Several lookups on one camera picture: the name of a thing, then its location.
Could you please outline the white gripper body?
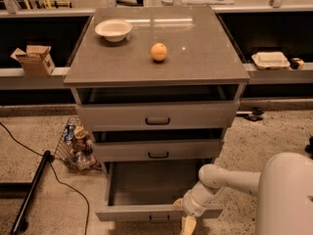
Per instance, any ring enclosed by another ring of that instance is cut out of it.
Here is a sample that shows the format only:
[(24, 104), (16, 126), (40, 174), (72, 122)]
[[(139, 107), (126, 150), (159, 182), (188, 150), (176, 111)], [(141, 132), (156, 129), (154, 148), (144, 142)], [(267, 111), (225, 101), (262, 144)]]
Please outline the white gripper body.
[(188, 190), (182, 199), (182, 210), (195, 218), (217, 218), (223, 211), (221, 204), (213, 204), (223, 188), (211, 188), (200, 181)]

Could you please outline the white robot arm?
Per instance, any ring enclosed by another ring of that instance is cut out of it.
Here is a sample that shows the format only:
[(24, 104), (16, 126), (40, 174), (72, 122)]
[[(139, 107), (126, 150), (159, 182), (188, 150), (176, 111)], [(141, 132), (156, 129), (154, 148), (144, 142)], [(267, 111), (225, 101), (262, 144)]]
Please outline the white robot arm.
[(185, 213), (179, 235), (193, 234), (226, 187), (257, 198), (255, 235), (313, 235), (313, 161), (297, 153), (275, 155), (259, 172), (203, 165), (198, 183), (174, 202)]

